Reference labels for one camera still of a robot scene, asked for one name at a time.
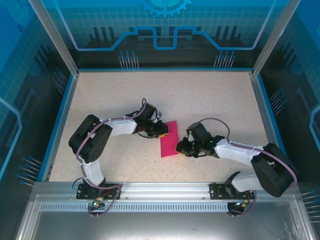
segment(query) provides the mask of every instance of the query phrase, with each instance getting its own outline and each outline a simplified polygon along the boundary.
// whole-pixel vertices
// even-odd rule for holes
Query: pink paper
[[[169,134],[160,138],[161,158],[177,155],[176,146],[179,142],[177,121],[165,123],[169,128]]]

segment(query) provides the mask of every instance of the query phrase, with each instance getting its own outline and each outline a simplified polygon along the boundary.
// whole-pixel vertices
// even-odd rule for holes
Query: blue border
[[[79,68],[85,72],[162,72],[162,71],[217,71],[217,72],[251,72],[252,68],[216,68],[216,67],[173,67],[173,68]]]
[[[262,95],[263,95],[263,98],[264,98],[264,101],[265,101],[265,104],[266,104],[266,108],[267,108],[268,114],[269,114],[270,119],[271,119],[271,123],[272,123],[272,126],[273,126],[273,130],[274,130],[274,133],[275,133],[276,140],[278,142],[278,146],[284,152],[284,154],[287,155],[284,143],[282,142],[282,139],[281,139],[281,136],[280,136],[280,132],[279,132],[279,128],[278,128],[278,125],[277,125],[277,122],[276,122],[276,118],[274,116],[274,113],[272,112],[271,104],[269,102],[267,91],[266,91],[264,82],[262,81],[262,77],[261,77],[260,73],[258,74],[257,79],[258,79],[258,83],[259,83],[259,85],[261,87]]]
[[[21,121],[21,116],[20,116],[20,112],[12,105],[10,105],[6,100],[4,100],[2,97],[0,97],[0,103],[2,103],[3,105],[5,105],[15,116],[16,116],[16,120],[18,122],[18,130],[16,131],[15,133],[15,136],[14,136],[14,139],[12,141],[12,144],[9,148],[9,151],[4,159],[4,162],[3,162],[3,165],[1,167],[1,170],[0,170],[0,182],[2,180],[2,177],[4,176],[4,173],[6,171],[6,168],[8,166],[8,163],[9,163],[9,160],[12,156],[12,153],[15,149],[15,146],[17,144],[17,141],[18,141],[18,138],[20,136],[20,133],[22,131],[22,121]]]
[[[53,145],[54,145],[54,142],[55,142],[57,130],[58,130],[58,127],[60,125],[61,118],[62,118],[62,113],[63,113],[63,111],[64,111],[64,109],[66,107],[67,98],[68,98],[68,95],[70,93],[70,89],[71,89],[71,86],[72,86],[74,80],[75,80],[75,78],[71,74],[70,77],[69,77],[69,80],[68,80],[68,84],[66,85],[66,88],[65,88],[65,92],[64,92],[64,95],[63,95],[63,98],[62,98],[62,102],[61,102],[61,105],[60,105],[60,108],[59,108],[58,115],[56,116],[56,120],[55,120],[55,123],[54,123],[54,126],[53,126],[53,130],[52,130],[52,134],[51,134],[51,137],[50,137],[50,140],[49,140],[49,143],[48,143],[48,147],[46,148],[46,151],[45,151],[45,155],[44,155],[43,162],[42,162],[42,165],[41,165],[41,169],[40,169],[40,172],[39,172],[39,175],[38,175],[38,179],[37,179],[38,182],[42,182],[42,179],[43,179],[43,177],[44,177],[44,175],[46,173],[46,168],[47,168],[47,165],[48,165],[48,162],[49,162],[49,156],[50,156],[50,153],[52,151],[52,148],[53,148]]]

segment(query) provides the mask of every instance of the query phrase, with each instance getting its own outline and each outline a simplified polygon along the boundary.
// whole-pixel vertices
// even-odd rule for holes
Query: black mounting bracket
[[[211,200],[247,200],[248,194],[246,192],[234,191],[233,196],[226,191],[224,183],[211,183],[209,184],[209,192]],[[249,192],[250,200],[255,199],[255,195]]]
[[[104,184],[104,187],[112,187],[114,184]],[[81,183],[78,186],[78,190],[76,193],[76,199],[81,199],[81,200],[95,200],[98,197],[103,196],[104,200],[113,200],[115,198],[115,195],[117,194],[117,191],[119,189],[113,188],[110,190],[102,190],[99,191],[92,191],[92,187],[88,187],[88,185]],[[116,197],[116,200],[120,199],[121,192],[118,194]]]

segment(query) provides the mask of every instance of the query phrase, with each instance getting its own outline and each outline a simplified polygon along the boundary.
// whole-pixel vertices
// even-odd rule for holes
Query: vent slot
[[[103,212],[109,206],[109,202],[105,202],[106,206],[93,212]],[[88,202],[44,202],[41,204],[41,212],[86,212]],[[172,213],[188,213],[188,212],[228,212],[228,204],[226,202],[116,202],[109,210],[110,212],[172,212]]]

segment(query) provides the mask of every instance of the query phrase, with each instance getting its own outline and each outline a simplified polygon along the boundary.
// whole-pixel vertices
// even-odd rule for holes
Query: wire
[[[123,184],[116,184],[114,186],[109,186],[109,187],[102,187],[102,186],[97,186],[95,185],[93,182],[91,182],[91,180],[88,178],[87,174],[86,174],[86,171],[85,171],[85,168],[84,168],[84,164],[83,164],[83,161],[82,159],[80,158],[80,152],[82,150],[82,148],[84,147],[84,145],[87,143],[87,141],[91,138],[91,136],[104,124],[108,123],[108,122],[111,122],[111,121],[116,121],[116,120],[131,120],[131,119],[134,119],[138,116],[140,116],[143,111],[145,110],[146,106],[147,106],[147,100],[145,98],[142,99],[141,101],[141,104],[142,104],[142,107],[140,108],[139,112],[133,116],[130,116],[130,117],[116,117],[116,118],[112,118],[112,119],[106,119],[102,122],[100,122],[99,124],[97,124],[92,130],[91,132],[89,132],[89,134],[86,136],[86,138],[83,140],[83,142],[80,144],[80,147],[78,148],[78,150],[76,151],[76,154],[75,154],[75,157],[76,159],[80,162],[80,168],[81,168],[81,171],[82,171],[82,174],[84,176],[84,179],[85,181],[93,188],[96,188],[96,189],[101,189],[101,190],[110,190],[110,189],[114,189],[114,188],[117,188],[117,187],[122,187]]]
[[[133,116],[134,114],[136,114],[136,113],[138,113],[139,111],[133,111],[132,113],[129,113],[129,114],[127,114],[127,115],[129,115],[129,116]]]
[[[281,159],[279,159],[278,157],[276,157],[275,155],[267,152],[267,151],[264,151],[264,150],[261,150],[259,148],[256,148],[256,147],[251,147],[251,146],[245,146],[245,145],[242,145],[242,144],[239,144],[239,143],[233,143],[229,140],[229,136],[230,136],[230,128],[229,126],[222,120],[218,119],[218,118],[214,118],[214,117],[206,117],[204,119],[201,119],[199,121],[199,123],[205,121],[205,120],[215,120],[215,121],[218,121],[220,123],[222,123],[223,125],[226,126],[227,130],[228,130],[228,133],[226,135],[226,140],[227,142],[234,146],[234,147],[237,147],[237,148],[242,148],[242,149],[247,149],[247,150],[253,150],[253,151],[257,151],[257,152],[260,152],[262,154],[265,154],[267,156],[269,156],[270,158],[272,158],[273,160],[275,160],[276,162],[280,163],[293,177],[293,184],[289,186],[289,188],[293,188],[293,187],[296,187],[297,184],[298,184],[298,179],[297,179],[297,176],[296,174],[294,173],[294,171],[287,165],[285,164]]]
[[[246,193],[246,195],[248,196],[248,199],[246,200],[247,202],[245,203],[245,205],[248,205],[248,204],[250,203],[250,191],[245,191],[245,193]],[[233,209],[237,209],[237,208],[242,207],[242,205],[237,205],[237,204],[235,204],[235,205],[233,205],[233,207],[235,207],[235,208],[233,208]]]
[[[254,208],[254,206],[256,205],[256,202],[257,202],[257,191],[254,190],[254,200],[253,200],[250,208],[249,208],[246,212],[243,212],[243,213],[240,212],[241,215],[242,215],[242,216],[248,215],[248,213],[250,213],[250,212],[252,211],[252,209]]]
[[[78,189],[75,189],[74,186],[75,186],[76,182],[78,182],[80,179],[84,179],[84,178],[83,177],[79,177],[73,182],[73,184],[72,184],[72,189],[73,190],[78,190]]]
[[[91,208],[92,208],[93,205],[91,204],[91,205],[88,207],[88,214],[90,214],[91,217],[93,217],[93,216],[97,216],[97,217],[99,216],[99,217],[100,217],[100,216],[105,215],[105,214],[111,209],[112,205],[115,203],[118,195],[119,195],[120,192],[121,192],[121,189],[122,189],[122,186],[119,187],[119,190],[116,192],[116,194],[115,194],[112,202],[110,203],[110,205],[107,207],[107,209],[106,209],[104,212],[102,212],[102,213],[97,213],[97,214],[93,214],[92,211],[91,211]]]

